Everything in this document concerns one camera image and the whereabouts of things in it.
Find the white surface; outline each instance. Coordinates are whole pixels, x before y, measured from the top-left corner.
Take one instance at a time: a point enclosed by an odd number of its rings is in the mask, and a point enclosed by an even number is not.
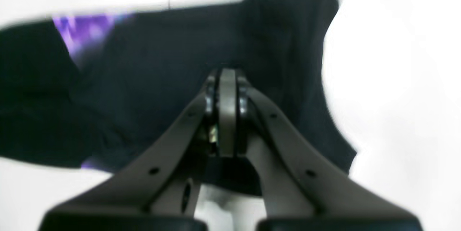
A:
[[[259,197],[202,185],[194,218],[206,222],[210,231],[254,231],[266,213]]]
[[[0,0],[0,26],[51,13],[165,8],[166,2]],[[417,214],[426,231],[461,230],[460,11],[459,0],[342,0],[326,36],[328,105],[359,152],[351,177]],[[0,163],[2,231],[33,230],[45,209],[103,179],[96,172]]]

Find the black t-shirt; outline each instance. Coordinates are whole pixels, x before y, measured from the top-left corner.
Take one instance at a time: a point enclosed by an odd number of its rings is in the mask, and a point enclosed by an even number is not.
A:
[[[91,156],[116,172],[160,137],[212,69],[230,67],[348,173],[356,152],[321,80],[337,10],[337,0],[243,0],[137,13],[83,52],[79,70],[51,21],[3,30],[0,155],[63,167]]]

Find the screw hole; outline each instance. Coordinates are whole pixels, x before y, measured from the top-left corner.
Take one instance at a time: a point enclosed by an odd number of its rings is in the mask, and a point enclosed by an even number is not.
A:
[[[181,203],[181,212],[186,212],[187,204],[189,203],[189,198],[191,197],[192,189],[192,180],[188,180],[186,187],[184,187],[183,202]]]
[[[160,172],[160,169],[158,167],[155,167],[155,168],[152,168],[152,169],[149,170],[150,175],[155,175],[158,172]]]
[[[313,170],[306,170],[306,175],[311,178],[315,178],[317,176],[317,174]]]

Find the purple graphic print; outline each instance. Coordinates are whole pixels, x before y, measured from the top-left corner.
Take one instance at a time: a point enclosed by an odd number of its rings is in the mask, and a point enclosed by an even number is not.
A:
[[[58,29],[67,50],[72,57],[94,43],[100,43],[118,21],[128,15],[83,15],[53,17],[54,25]]]

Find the black cloth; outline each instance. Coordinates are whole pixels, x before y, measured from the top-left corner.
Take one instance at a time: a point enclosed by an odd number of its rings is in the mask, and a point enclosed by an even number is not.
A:
[[[321,80],[338,7],[243,0],[138,13],[81,54],[80,70],[51,21],[3,30],[0,155],[64,167],[92,156],[116,172],[160,137],[212,69],[230,67],[348,173],[356,152],[331,119]]]

